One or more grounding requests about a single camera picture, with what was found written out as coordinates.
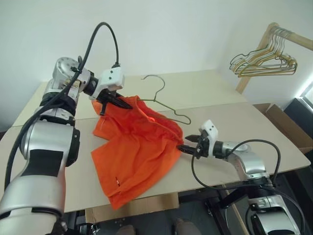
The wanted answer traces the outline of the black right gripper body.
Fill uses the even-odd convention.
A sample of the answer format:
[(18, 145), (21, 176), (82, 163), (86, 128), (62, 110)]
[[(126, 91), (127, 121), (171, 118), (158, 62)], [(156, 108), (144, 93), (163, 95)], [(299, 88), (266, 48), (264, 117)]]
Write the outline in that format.
[(213, 149), (216, 140), (208, 134), (207, 131), (201, 131), (201, 134), (197, 138), (197, 145), (194, 151), (194, 157), (199, 159), (200, 157), (213, 156)]

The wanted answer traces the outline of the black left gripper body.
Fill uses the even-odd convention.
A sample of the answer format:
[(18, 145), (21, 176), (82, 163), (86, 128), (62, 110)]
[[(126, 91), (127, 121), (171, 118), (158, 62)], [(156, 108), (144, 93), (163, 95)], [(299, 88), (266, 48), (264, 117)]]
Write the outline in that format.
[(114, 95), (112, 95), (110, 92), (107, 90), (102, 90), (98, 97), (96, 98), (96, 101), (101, 104), (101, 109), (99, 115), (103, 116), (106, 111), (106, 106), (108, 103), (111, 103), (113, 105), (117, 105), (116, 101), (117, 99), (115, 98)]

